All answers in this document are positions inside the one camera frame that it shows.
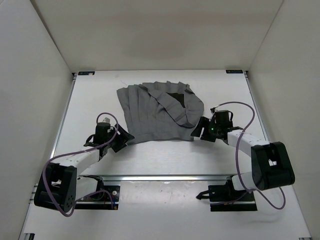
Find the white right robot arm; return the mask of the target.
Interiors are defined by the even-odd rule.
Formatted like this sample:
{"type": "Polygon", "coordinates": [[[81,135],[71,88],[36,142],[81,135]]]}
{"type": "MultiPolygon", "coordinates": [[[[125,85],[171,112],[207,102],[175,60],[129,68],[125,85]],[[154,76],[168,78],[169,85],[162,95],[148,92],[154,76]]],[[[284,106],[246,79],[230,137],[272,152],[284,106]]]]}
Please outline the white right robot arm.
{"type": "Polygon", "coordinates": [[[269,142],[259,139],[233,125],[233,113],[229,110],[217,110],[211,118],[202,116],[191,133],[203,141],[222,140],[229,146],[250,157],[251,171],[229,178],[230,184],[224,187],[224,195],[236,200],[243,191],[268,190],[295,183],[295,174],[286,146],[282,142],[269,142]]]}

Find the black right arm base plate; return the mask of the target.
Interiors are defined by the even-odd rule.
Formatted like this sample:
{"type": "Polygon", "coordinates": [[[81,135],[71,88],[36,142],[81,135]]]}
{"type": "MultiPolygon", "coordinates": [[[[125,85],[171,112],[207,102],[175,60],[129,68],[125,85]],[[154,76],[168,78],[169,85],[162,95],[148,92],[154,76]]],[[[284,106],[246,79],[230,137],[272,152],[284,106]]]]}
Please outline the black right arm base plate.
{"type": "Polygon", "coordinates": [[[209,185],[196,199],[209,200],[211,212],[255,212],[258,210],[253,193],[234,190],[228,183],[209,185]]]}

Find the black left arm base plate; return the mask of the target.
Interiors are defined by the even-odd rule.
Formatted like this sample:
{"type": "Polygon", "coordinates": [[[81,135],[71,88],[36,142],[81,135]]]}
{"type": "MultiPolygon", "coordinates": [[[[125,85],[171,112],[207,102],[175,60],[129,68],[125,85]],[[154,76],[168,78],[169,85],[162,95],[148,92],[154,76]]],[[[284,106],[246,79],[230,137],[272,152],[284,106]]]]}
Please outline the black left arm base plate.
{"type": "Polygon", "coordinates": [[[119,181],[81,178],[76,183],[76,210],[117,210],[121,185],[119,181]]]}

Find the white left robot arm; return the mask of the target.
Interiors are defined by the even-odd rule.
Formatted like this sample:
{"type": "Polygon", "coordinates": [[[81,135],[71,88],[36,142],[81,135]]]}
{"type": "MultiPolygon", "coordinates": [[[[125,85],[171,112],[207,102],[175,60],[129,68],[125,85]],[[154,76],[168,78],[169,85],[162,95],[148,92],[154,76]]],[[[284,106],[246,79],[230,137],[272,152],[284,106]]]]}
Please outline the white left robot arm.
{"type": "Polygon", "coordinates": [[[108,153],[108,149],[117,153],[134,139],[119,124],[111,126],[107,122],[97,123],[95,133],[85,141],[87,149],[78,154],[63,155],[64,159],[51,161],[44,167],[45,174],[39,179],[34,204],[68,213],[78,199],[87,195],[93,199],[101,198],[105,192],[102,178],[81,174],[99,162],[108,153]]]}

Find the grey pleated skirt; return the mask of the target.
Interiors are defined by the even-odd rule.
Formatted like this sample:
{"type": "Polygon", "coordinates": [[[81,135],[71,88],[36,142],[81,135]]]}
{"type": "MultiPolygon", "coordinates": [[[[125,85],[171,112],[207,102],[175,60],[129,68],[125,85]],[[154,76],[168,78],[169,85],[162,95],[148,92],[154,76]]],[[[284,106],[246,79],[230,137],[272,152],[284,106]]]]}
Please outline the grey pleated skirt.
{"type": "Polygon", "coordinates": [[[204,103],[188,84],[143,82],[116,91],[123,109],[129,143],[193,141],[192,131],[204,113],[204,103]]]}

